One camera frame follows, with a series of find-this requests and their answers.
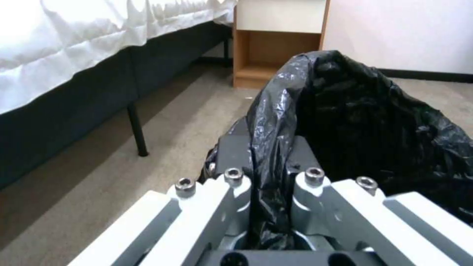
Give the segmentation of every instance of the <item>hex socket screw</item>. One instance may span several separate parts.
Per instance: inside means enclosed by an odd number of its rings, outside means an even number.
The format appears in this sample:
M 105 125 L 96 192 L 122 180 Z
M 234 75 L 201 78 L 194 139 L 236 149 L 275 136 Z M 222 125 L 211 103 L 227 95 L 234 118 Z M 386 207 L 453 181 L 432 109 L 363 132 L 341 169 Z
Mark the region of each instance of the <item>hex socket screw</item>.
M 175 184 L 176 195 L 180 198 L 190 198 L 195 194 L 195 181 L 189 178 L 181 178 Z
M 309 167 L 304 173 L 306 183 L 310 186 L 320 186 L 324 182 L 325 172 L 318 167 Z
M 358 184 L 358 186 L 362 187 L 372 196 L 376 194 L 376 190 L 378 189 L 378 183 L 374 179 L 370 177 L 357 177 L 356 183 Z
M 228 168 L 223 177 L 231 187 L 238 187 L 243 182 L 243 171 L 239 168 Z

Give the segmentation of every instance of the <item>dark blue bed frame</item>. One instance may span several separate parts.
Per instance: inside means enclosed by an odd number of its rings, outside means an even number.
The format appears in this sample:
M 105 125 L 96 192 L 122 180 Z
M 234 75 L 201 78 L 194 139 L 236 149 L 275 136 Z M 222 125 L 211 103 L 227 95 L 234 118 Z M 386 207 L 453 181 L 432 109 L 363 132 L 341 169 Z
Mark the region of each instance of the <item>dark blue bed frame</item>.
M 208 22 L 127 47 L 25 107 L 0 115 L 0 189 L 124 108 L 138 154 L 147 156 L 134 102 L 222 41 L 227 48 L 230 37 L 229 27 Z

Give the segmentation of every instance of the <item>white wall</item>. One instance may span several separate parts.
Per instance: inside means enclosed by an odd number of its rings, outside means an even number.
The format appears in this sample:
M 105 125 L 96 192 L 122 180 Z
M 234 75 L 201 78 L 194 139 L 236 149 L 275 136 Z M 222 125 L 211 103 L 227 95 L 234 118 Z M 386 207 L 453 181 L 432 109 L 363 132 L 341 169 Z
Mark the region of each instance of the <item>white wall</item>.
M 228 42 L 228 49 L 229 49 L 229 56 L 230 58 L 233 57 L 233 40 L 230 39 Z M 212 49 L 208 50 L 202 56 L 204 57 L 223 57 L 224 46 L 223 43 L 219 43 L 217 46 L 213 47 Z
M 378 68 L 473 74 L 473 0 L 331 0 L 323 49 Z

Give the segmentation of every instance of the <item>black trash bag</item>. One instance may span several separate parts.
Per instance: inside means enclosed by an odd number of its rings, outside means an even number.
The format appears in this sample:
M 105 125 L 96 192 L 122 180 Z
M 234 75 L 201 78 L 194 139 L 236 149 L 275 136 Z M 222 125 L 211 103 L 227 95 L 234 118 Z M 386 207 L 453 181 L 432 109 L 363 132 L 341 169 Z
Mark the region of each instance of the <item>black trash bag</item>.
M 243 119 L 254 166 L 249 248 L 294 248 L 283 171 L 295 135 L 330 180 L 369 176 L 387 195 L 417 191 L 473 225 L 473 141 L 375 68 L 338 51 L 297 55 Z

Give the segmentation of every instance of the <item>nightstand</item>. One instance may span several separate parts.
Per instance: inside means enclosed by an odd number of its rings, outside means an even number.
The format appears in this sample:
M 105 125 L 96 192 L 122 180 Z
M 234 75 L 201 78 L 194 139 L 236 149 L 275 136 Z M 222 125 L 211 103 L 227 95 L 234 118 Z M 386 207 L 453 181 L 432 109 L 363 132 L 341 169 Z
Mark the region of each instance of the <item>nightstand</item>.
M 239 0 L 233 86 L 261 89 L 292 56 L 319 50 L 330 0 Z

